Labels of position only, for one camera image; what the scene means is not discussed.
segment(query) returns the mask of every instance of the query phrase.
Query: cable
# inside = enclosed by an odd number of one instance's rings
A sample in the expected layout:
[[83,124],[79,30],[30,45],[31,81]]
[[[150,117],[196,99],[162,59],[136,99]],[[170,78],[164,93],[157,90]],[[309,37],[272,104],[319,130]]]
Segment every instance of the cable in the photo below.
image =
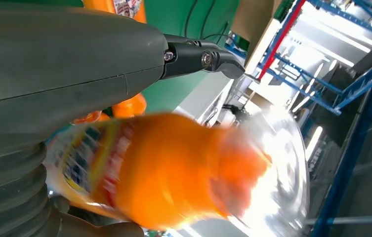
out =
[[[225,23],[224,29],[222,30],[222,33],[221,34],[224,34],[225,33],[226,28],[228,28],[228,26],[229,26],[229,21],[227,21]],[[219,41],[221,40],[221,38],[222,38],[222,36],[219,36],[218,40],[216,41],[216,44],[219,44]]]
[[203,21],[203,25],[202,25],[202,28],[200,30],[200,35],[199,35],[200,39],[203,37],[203,30],[205,29],[206,21],[209,18],[210,12],[212,11],[212,8],[215,5],[215,2],[216,2],[216,0],[212,0],[212,4],[210,5],[209,11],[206,13],[205,20]]
[[197,3],[198,3],[198,0],[195,0],[193,2],[193,5],[192,5],[192,7],[189,10],[189,14],[187,15],[186,25],[184,26],[184,37],[186,37],[186,38],[187,38],[187,28],[189,27],[190,16],[192,15],[192,12],[195,9],[195,6],[196,6]]
[[[192,15],[192,13],[193,13],[193,11],[194,11],[197,3],[198,3],[198,0],[195,0],[193,2],[192,7],[190,8],[189,13],[187,14],[186,24],[184,26],[184,37],[186,37],[186,38],[187,38],[187,29],[189,28],[190,17]],[[218,39],[218,41],[217,41],[217,43],[216,43],[216,44],[218,44],[219,43],[219,40],[221,39],[221,37],[224,36],[224,37],[227,37],[227,38],[231,39],[234,44],[237,44],[237,42],[235,41],[234,38],[232,38],[231,36],[229,36],[227,34],[224,34],[225,30],[228,28],[229,22],[227,22],[225,24],[225,27],[224,27],[224,29],[222,31],[222,34],[212,34],[212,35],[208,35],[206,37],[203,37],[203,31],[205,30],[206,21],[209,18],[209,15],[212,12],[212,9],[213,9],[213,6],[215,5],[215,3],[216,3],[216,0],[212,0],[212,4],[210,5],[209,11],[207,12],[207,14],[205,16],[205,21],[203,22],[203,26],[202,26],[202,29],[200,31],[199,38],[200,39],[203,39],[203,40],[206,40],[207,38],[212,37],[212,36],[220,36],[219,39]]]
[[237,42],[235,41],[235,39],[232,38],[231,36],[227,35],[227,34],[212,34],[212,35],[208,35],[208,36],[204,37],[203,40],[206,40],[207,38],[212,37],[212,36],[225,36],[225,37],[228,37],[230,40],[232,40],[232,42],[234,44],[237,44]]

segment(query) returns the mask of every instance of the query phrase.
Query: orange bottle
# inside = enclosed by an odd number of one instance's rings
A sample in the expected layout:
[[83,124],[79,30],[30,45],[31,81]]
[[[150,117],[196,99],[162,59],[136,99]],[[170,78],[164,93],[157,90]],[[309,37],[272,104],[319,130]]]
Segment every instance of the orange bottle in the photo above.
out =
[[113,116],[118,119],[126,119],[137,115],[142,115],[146,110],[146,100],[139,93],[132,98],[122,101],[112,106]]
[[74,119],[72,123],[80,124],[86,122],[103,122],[107,120],[110,120],[110,117],[107,116],[107,114],[103,113],[102,111],[94,111],[84,117]]
[[176,114],[76,125],[48,146],[47,183],[78,207],[153,230],[244,218],[275,170],[246,132]]
[[[146,23],[144,0],[83,0],[83,3],[85,8],[128,16],[138,22]],[[135,10],[126,15],[124,9],[129,10],[132,7]]]

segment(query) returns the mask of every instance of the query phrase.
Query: bolt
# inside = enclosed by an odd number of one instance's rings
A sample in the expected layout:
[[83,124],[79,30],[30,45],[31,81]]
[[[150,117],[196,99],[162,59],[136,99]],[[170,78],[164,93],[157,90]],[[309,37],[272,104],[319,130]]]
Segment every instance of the bolt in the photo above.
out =
[[170,61],[171,59],[174,58],[174,53],[172,53],[171,51],[166,51],[164,53],[164,61]]
[[203,53],[202,55],[202,64],[203,65],[207,65],[207,64],[210,64],[212,58],[210,57],[210,54],[205,52]]

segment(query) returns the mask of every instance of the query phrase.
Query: metal frame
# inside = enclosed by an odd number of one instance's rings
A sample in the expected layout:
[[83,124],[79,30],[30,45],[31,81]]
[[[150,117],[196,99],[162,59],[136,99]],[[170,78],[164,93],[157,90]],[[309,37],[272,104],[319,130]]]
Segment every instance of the metal frame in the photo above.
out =
[[[353,0],[358,6],[360,6],[367,14],[372,16],[372,3],[366,0]],[[305,0],[297,0],[292,7],[291,14],[287,17],[287,19],[283,23],[283,27],[279,30],[278,34],[273,39],[271,45],[266,51],[266,56],[264,57],[263,61],[258,65],[261,68],[261,73],[259,74],[259,78],[262,79],[265,72],[271,74],[274,78],[284,82],[285,84],[289,85],[293,89],[300,92],[300,94],[309,97],[311,100],[319,104],[320,106],[326,108],[327,110],[333,112],[336,115],[341,114],[341,109],[344,108],[346,105],[351,103],[353,100],[358,98],[359,96],[365,94],[372,88],[372,68],[368,70],[366,73],[358,77],[351,85],[349,85],[346,89],[340,90],[339,88],[331,85],[330,83],[324,81],[321,78],[316,78],[312,74],[306,72],[302,68],[298,67],[297,65],[293,64],[287,59],[282,58],[280,55],[276,53],[277,49],[280,46],[280,43],[286,36],[286,34],[291,29],[292,24],[296,21],[298,14],[301,11],[302,5],[305,3]],[[331,12],[335,15],[343,17],[346,20],[349,20],[367,30],[372,31],[372,26],[369,22],[360,20],[355,16],[348,14],[337,7],[332,6],[329,3],[323,2],[322,0],[308,0],[307,2],[313,4],[316,7],[320,7],[325,11]],[[274,59],[279,59],[280,61],[284,62],[285,64],[297,69],[301,73],[302,79],[308,81],[309,79],[314,79],[317,83],[321,84],[324,89],[328,89],[336,94],[335,101],[332,104],[329,104],[322,100],[321,93],[316,91],[315,96],[311,96],[310,93],[305,93],[303,89],[295,86],[292,81],[288,81],[286,78],[277,75],[273,70],[270,69],[271,64],[273,63]]]
[[357,116],[354,129],[349,137],[348,144],[343,152],[340,165],[337,169],[335,178],[326,197],[324,206],[318,217],[312,237],[327,236],[330,226],[333,223],[339,209],[344,192],[353,174],[354,167],[361,152],[361,147],[365,141],[367,131],[372,118],[372,89],[367,93],[362,104],[362,111]]
[[[274,78],[282,81],[288,86],[292,87],[296,91],[299,91],[300,94],[309,97],[312,101],[316,102],[318,105],[326,108],[327,110],[339,115],[341,114],[341,109],[351,103],[353,100],[359,96],[366,93],[365,98],[362,103],[362,109],[359,114],[356,116],[355,122],[351,130],[351,135],[348,139],[348,142],[345,146],[340,164],[338,166],[337,172],[334,177],[331,177],[327,180],[327,183],[331,182],[331,187],[329,189],[328,195],[326,196],[323,208],[320,212],[320,215],[317,219],[308,220],[307,225],[314,225],[312,237],[324,237],[327,236],[330,232],[330,226],[332,224],[361,224],[361,223],[372,223],[372,216],[366,217],[344,217],[344,218],[335,218],[337,211],[340,206],[344,192],[348,186],[350,177],[355,170],[355,165],[358,159],[358,156],[361,152],[361,147],[365,141],[367,130],[370,126],[372,118],[372,68],[365,72],[363,75],[359,76],[351,85],[345,89],[339,89],[330,83],[326,82],[321,78],[314,77],[312,74],[306,72],[302,68],[293,64],[287,59],[284,59],[276,53],[277,49],[280,46],[280,43],[286,36],[286,34],[291,29],[292,24],[296,21],[298,14],[301,11],[301,7],[306,2],[305,0],[296,0],[294,6],[292,7],[291,14],[283,23],[283,27],[279,30],[278,34],[273,39],[271,45],[266,51],[266,56],[262,62],[258,65],[261,68],[261,73],[259,78],[263,80],[264,73],[271,74]],[[372,26],[369,22],[358,19],[357,17],[346,13],[345,11],[340,10],[337,7],[334,7],[330,3],[324,2],[324,0],[307,0],[307,2],[313,4],[315,7],[322,8],[322,10],[328,11],[334,15],[340,16],[348,21],[353,22],[354,24],[361,26],[372,32]],[[372,2],[367,0],[353,0],[355,4],[361,7],[369,16],[372,17]],[[286,78],[276,74],[275,71],[270,69],[273,61],[277,59],[283,63],[293,67],[298,72],[300,72],[300,77],[303,80],[308,82],[311,79],[314,79],[318,84],[320,84],[323,89],[328,89],[336,94],[335,101],[333,104],[326,103],[321,98],[321,92],[316,91],[315,96],[311,96],[312,92],[305,92],[304,89],[299,88],[294,84],[294,81],[288,81]],[[363,167],[365,170],[372,170],[372,167]]]

